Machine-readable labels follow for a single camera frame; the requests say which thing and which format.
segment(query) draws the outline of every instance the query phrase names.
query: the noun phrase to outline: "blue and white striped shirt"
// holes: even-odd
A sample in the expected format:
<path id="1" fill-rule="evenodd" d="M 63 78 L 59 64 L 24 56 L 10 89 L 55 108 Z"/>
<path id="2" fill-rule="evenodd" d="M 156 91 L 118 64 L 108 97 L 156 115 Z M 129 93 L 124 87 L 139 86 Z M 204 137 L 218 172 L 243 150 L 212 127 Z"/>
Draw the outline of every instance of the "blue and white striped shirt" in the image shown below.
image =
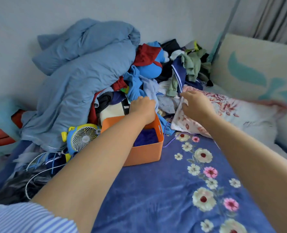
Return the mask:
<path id="1" fill-rule="evenodd" d="M 55 217 L 35 203 L 0 204 L 0 233 L 77 233 L 73 220 Z"/>

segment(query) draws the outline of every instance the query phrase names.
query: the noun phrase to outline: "plush toy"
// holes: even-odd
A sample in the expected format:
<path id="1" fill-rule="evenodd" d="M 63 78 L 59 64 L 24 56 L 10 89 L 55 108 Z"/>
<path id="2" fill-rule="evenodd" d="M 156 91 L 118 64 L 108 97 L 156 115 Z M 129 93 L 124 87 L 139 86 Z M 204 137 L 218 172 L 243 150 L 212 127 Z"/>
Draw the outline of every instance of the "plush toy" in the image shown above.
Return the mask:
<path id="1" fill-rule="evenodd" d="M 140 75 L 145 78 L 157 78 L 162 72 L 162 64 L 169 62 L 168 53 L 158 42 L 140 45 L 133 63 Z"/>

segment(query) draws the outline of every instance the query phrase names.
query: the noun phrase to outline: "floral bed sheet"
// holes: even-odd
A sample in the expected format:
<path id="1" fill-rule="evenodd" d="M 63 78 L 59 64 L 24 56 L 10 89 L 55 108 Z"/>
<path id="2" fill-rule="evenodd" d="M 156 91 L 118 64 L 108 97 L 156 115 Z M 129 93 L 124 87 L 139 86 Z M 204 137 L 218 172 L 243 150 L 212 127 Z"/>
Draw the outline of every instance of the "floral bed sheet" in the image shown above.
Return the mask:
<path id="1" fill-rule="evenodd" d="M 175 136 L 160 161 L 122 168 L 92 232 L 275 232 L 212 139 Z"/>

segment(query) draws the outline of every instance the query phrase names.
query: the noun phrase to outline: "fan grille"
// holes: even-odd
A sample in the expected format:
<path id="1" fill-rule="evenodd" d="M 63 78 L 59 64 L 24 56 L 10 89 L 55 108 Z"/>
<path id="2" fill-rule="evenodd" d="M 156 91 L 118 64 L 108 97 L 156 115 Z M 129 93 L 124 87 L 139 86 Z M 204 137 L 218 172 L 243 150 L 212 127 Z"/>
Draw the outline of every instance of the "fan grille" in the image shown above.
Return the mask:
<path id="1" fill-rule="evenodd" d="M 71 138 L 71 145 L 75 151 L 80 151 L 96 137 L 97 134 L 95 128 L 83 127 L 73 134 Z"/>

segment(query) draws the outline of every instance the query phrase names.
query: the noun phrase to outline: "small electric fan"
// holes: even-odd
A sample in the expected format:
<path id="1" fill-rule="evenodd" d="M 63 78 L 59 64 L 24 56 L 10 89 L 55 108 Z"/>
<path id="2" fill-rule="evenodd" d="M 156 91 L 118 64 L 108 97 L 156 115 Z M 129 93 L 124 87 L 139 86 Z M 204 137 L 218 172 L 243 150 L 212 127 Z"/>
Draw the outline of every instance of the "small electric fan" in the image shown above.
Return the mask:
<path id="1" fill-rule="evenodd" d="M 66 161 L 68 162 L 72 155 L 82 150 L 88 143 L 94 140 L 100 134 L 100 127 L 87 123 L 77 127 L 70 127 L 67 132 L 62 132 L 63 142 L 67 142 L 68 154 Z"/>

